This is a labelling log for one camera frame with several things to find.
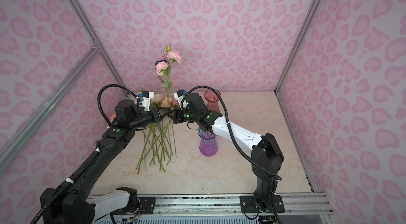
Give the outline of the pink carnation double stem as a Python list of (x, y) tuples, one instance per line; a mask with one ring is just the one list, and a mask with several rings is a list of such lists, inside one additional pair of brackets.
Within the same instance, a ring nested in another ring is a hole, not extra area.
[(164, 48), (165, 54), (161, 60), (167, 60), (167, 63), (160, 63), (155, 66), (157, 78), (160, 81), (162, 87), (165, 89), (165, 94), (161, 100), (154, 98), (154, 102), (160, 105), (160, 108), (173, 109), (177, 101), (174, 101), (172, 94), (172, 79), (171, 70), (175, 64), (182, 63), (182, 56), (179, 52), (174, 51), (171, 46)]

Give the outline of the dark blue artificial rose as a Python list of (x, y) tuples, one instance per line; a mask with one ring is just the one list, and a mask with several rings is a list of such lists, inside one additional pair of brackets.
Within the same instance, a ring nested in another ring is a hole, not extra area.
[(167, 63), (167, 60), (161, 60), (161, 61), (156, 61), (155, 62), (155, 66), (160, 64), (160, 63)]

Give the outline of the purple blue glass vase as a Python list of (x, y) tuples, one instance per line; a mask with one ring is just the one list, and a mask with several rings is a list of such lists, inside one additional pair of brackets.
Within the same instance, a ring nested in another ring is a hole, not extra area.
[(202, 129), (198, 130), (198, 135), (200, 136), (200, 153), (206, 157), (214, 156), (218, 151), (217, 135), (209, 131), (204, 132)]

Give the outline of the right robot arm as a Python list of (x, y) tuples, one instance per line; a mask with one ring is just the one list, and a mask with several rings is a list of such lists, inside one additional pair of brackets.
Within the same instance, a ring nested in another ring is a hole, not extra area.
[(176, 124), (195, 122), (202, 131), (231, 141), (242, 157), (250, 162), (257, 177), (253, 194), (255, 207), (259, 212), (276, 213), (276, 188), (282, 180), (278, 172), (284, 161), (276, 138), (270, 133), (260, 135), (251, 132), (231, 122), (222, 97), (215, 90), (212, 92), (221, 103), (223, 114), (209, 109), (198, 93), (179, 90), (173, 96), (180, 107), (171, 111), (169, 117)]

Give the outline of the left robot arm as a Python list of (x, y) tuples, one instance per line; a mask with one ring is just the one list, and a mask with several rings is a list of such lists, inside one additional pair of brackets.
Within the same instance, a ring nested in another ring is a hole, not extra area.
[(41, 194), (41, 209), (31, 222), (91, 224), (115, 211), (138, 214), (141, 204), (135, 189), (119, 187), (98, 199), (90, 200), (88, 197), (99, 177), (127, 147), (136, 131), (160, 122), (169, 112), (168, 108), (157, 107), (141, 111), (131, 99), (120, 101), (116, 106), (116, 118), (101, 140), (96, 142), (95, 150), (57, 188), (47, 188)]

